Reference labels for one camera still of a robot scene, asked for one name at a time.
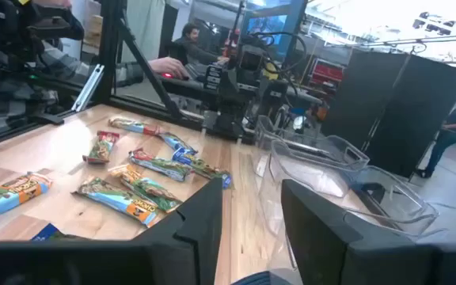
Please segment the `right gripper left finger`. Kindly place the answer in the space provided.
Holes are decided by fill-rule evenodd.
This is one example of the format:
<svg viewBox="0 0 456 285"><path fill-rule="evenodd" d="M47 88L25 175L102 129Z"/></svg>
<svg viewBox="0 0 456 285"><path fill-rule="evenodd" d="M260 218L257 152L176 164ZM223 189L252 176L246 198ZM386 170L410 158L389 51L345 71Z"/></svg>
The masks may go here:
<svg viewBox="0 0 456 285"><path fill-rule="evenodd" d="M128 241L1 241L0 284L213 284L222 181Z"/></svg>

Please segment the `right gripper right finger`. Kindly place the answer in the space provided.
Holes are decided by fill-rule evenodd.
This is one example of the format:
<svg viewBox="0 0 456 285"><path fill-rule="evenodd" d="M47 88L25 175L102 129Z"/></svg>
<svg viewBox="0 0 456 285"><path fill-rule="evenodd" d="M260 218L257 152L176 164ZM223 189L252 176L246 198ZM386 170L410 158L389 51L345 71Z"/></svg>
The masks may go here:
<svg viewBox="0 0 456 285"><path fill-rule="evenodd" d="M304 284L454 284L456 237L376 226L285 179L286 236Z"/></svg>

